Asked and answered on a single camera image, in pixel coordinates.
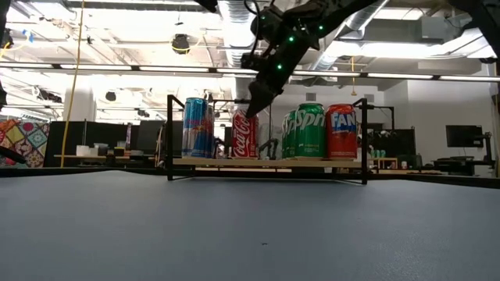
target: sprite logo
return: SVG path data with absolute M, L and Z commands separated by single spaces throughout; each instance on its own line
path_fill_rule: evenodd
M 290 120 L 288 123 L 287 134 L 290 134 L 292 130 L 295 130 L 295 120 Z
M 325 115 L 322 113 L 305 113 L 305 110 L 297 111 L 297 128 L 304 130 L 307 126 L 325 126 Z

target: computer monitor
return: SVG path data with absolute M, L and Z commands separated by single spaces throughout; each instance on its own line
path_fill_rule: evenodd
M 446 126 L 446 140 L 449 148 L 482 148 L 483 127 Z

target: yellow cable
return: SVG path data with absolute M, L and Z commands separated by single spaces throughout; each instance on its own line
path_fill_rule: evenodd
M 71 88 L 70 96 L 70 106 L 68 108 L 68 114 L 66 115 L 66 125 L 64 126 L 64 134 L 62 136 L 62 148 L 61 148 L 61 168 L 64 168 L 64 156 L 66 154 L 66 138 L 68 136 L 68 127 L 70 126 L 71 108 L 73 107 L 73 97 L 75 95 L 75 88 L 77 87 L 77 77 L 78 69 L 80 68 L 80 43 L 81 43 L 81 33 L 84 29 L 84 10 L 85 10 L 85 0 L 81 2 L 81 14 L 80 14 L 80 33 L 78 34 L 78 49 L 77 49 L 77 67 L 75 68 L 75 74 L 73 76 L 73 86 Z
M 0 59 L 2 59 L 3 55 L 5 54 L 5 51 L 7 51 L 7 48 L 10 46 L 10 42 L 7 42 L 5 44 L 4 48 L 2 49 L 2 52 L 0 52 Z
M 351 60 L 351 70 L 352 70 L 352 72 L 354 72 L 354 57 L 352 57 L 352 60 Z M 356 86 L 356 78 L 353 77 L 352 78 L 352 93 L 351 93 L 352 96 L 358 95 L 355 91 L 355 86 Z
M 5 47 L 2 49 L 2 52 L 0 52 L 0 59 L 3 58 L 3 55 L 5 55 L 5 52 L 20 50 L 20 49 L 26 47 L 29 43 L 30 43 L 30 34 L 28 32 L 26 32 L 26 40 L 24 41 L 24 43 L 22 45 L 20 45 L 18 47 L 8 48 L 10 46 L 10 42 L 7 42 L 7 44 L 5 44 Z

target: colorful patterned panel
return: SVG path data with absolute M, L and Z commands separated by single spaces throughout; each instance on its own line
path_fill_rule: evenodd
M 0 122 L 0 145 L 23 155 L 30 168 L 44 165 L 48 139 L 47 123 L 29 123 L 16 120 Z M 0 156 L 0 166 L 12 165 L 12 161 Z

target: coca-cola logo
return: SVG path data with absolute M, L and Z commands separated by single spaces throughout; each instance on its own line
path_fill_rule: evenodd
M 234 120 L 234 136 L 236 137 L 236 147 L 234 154 L 238 157 L 247 156 L 248 139 L 250 134 L 250 122 L 245 118 Z

